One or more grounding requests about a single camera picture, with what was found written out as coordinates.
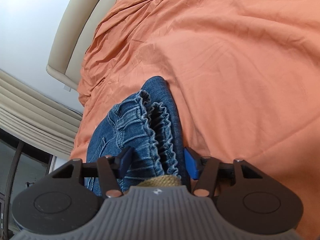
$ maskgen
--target bed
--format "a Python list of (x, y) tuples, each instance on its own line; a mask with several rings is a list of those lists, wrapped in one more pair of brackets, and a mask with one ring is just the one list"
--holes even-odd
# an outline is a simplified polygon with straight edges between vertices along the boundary
[(70, 0), (55, 35), (47, 72), (77, 89), (81, 62), (94, 30), (116, 0)]
[(297, 231), (316, 239), (319, 8), (320, 0), (71, 0), (47, 65), (85, 107), (71, 157), (85, 160), (110, 108), (161, 75), (184, 145), (243, 158), (293, 190), (304, 204)]

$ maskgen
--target window frame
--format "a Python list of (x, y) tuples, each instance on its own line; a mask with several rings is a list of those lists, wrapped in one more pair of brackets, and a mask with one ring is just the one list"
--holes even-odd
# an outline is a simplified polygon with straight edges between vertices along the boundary
[[(11, 136), (10, 133), (8, 133), (7, 131), (3, 129), (1, 130), (2, 132), (5, 132), (5, 134), (8, 134), (9, 137)], [(55, 156), (49, 154), (49, 157), (42, 157), (41, 156), (41, 153), (43, 152), (42, 150), (39, 150), (18, 138), (16, 139), (17, 139), (16, 142), (18, 142), (18, 145), (16, 147), (16, 151), (14, 153), (14, 156), (11, 162), (5, 192), (4, 194), (0, 193), (0, 202), (1, 202), (0, 218), (1, 218), (1, 214), (3, 214), (3, 228), (0, 227), (0, 239), (3, 239), (3, 240), (9, 240), (8, 234), (9, 234), (9, 212), (10, 212), (11, 192), (12, 192), (12, 187), (15, 179), (15, 174), (16, 174), (19, 160), (22, 153), (25, 153), (30, 158), (39, 160), (43, 163), (47, 163), (48, 167), (45, 175), (47, 175), (50, 171), (52, 171), (52, 163), (55, 160)]]

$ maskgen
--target jeans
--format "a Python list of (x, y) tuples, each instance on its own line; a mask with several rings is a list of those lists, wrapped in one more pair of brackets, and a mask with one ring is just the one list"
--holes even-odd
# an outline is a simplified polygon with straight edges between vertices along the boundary
[[(179, 176), (189, 187), (180, 120), (162, 77), (148, 79), (139, 92), (112, 107), (92, 135), (87, 162), (116, 156), (127, 146), (135, 151), (126, 176), (118, 179), (122, 191), (165, 174)], [(89, 178), (87, 187), (101, 195), (98, 178)]]

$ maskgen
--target upholstered headboard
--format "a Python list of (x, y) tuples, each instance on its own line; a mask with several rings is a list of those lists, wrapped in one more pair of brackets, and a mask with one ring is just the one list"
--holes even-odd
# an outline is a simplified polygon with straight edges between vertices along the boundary
[(51, 48), (47, 72), (77, 89), (81, 62), (94, 31), (116, 0), (70, 0)]

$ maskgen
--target curtain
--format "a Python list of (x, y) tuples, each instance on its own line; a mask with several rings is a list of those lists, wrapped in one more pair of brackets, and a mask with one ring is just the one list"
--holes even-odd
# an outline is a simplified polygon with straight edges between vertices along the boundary
[(0, 70), (0, 128), (8, 133), (68, 159), (81, 118)]

